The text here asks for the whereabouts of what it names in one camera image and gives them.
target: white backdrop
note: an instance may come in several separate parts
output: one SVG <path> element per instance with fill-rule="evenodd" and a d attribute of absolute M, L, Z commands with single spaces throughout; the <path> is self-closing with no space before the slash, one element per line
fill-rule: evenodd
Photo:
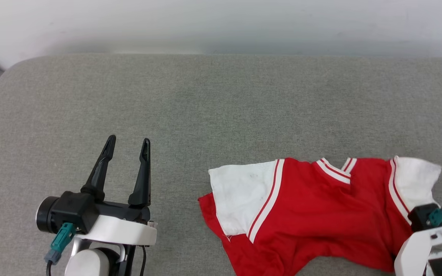
<path fill-rule="evenodd" d="M 0 66 L 78 52 L 442 56 L 442 0 L 0 0 Z"/>

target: red and white jersey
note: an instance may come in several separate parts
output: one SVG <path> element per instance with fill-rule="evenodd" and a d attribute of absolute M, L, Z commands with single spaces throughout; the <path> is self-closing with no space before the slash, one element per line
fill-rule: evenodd
<path fill-rule="evenodd" d="M 199 202 L 239 276 L 292 276 L 317 256 L 393 271 L 412 234 L 407 214 L 434 202 L 440 172 L 400 157 L 228 165 L 209 171 L 213 192 Z"/>

